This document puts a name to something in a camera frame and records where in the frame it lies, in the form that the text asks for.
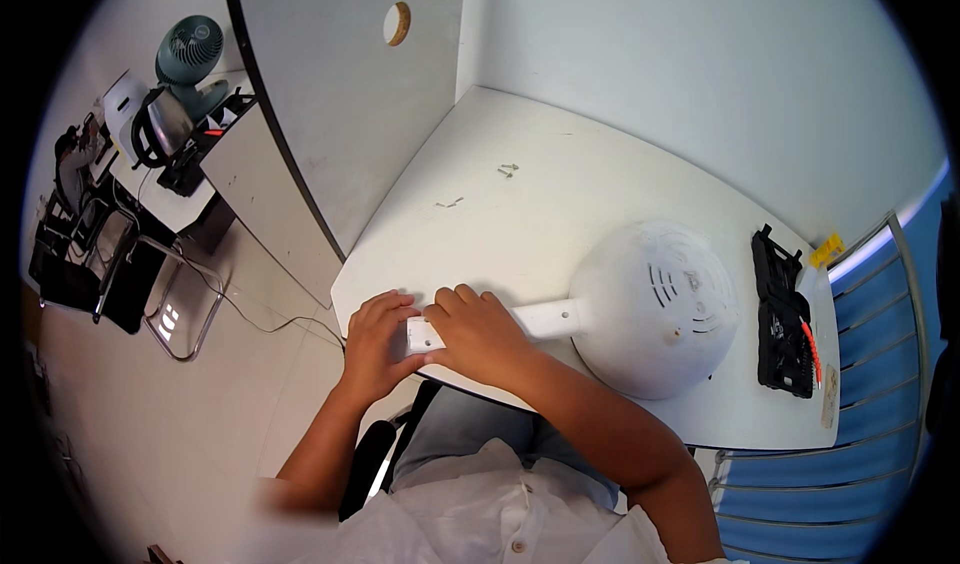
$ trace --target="white wall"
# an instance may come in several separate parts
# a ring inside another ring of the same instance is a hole
[[[878,0],[463,0],[457,98],[503,90],[714,174],[808,241],[853,241],[946,148]]]
[[[20,271],[26,269],[37,227],[36,204],[54,188],[54,143],[66,128],[80,125],[94,100],[126,69],[148,85],[157,81],[154,56],[163,36],[179,20],[209,16],[224,30],[223,55],[214,72],[242,69],[227,0],[102,0],[78,38],[57,81],[30,160],[21,225]]]

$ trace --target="orange object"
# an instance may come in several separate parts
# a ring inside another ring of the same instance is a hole
[[[820,355],[817,354],[817,343],[813,340],[813,331],[810,330],[810,325],[807,324],[806,320],[801,316],[799,318],[799,324],[803,327],[803,334],[806,335],[806,340],[810,342],[810,353],[813,354],[813,370],[817,375],[817,388],[821,389],[822,384],[820,382]]]

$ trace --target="white shirt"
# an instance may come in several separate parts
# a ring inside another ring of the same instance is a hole
[[[244,561],[296,564],[470,562],[666,564],[657,529],[635,505],[610,509],[596,480],[541,458],[525,470],[513,450],[491,439],[474,455],[433,460],[379,492],[333,526],[271,522]],[[713,560],[715,563],[728,560]]]

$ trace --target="black tool case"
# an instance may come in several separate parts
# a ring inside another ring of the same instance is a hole
[[[796,291],[797,275],[804,265],[802,252],[791,256],[770,238],[769,224],[753,234],[753,268],[760,299],[760,384],[782,389],[797,397],[813,397],[813,356],[801,318],[810,320],[810,304]]]

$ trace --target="screw hole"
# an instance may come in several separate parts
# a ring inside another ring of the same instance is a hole
[[[396,47],[407,38],[410,31],[410,7],[402,1],[390,6],[383,18],[383,40],[390,47]]]

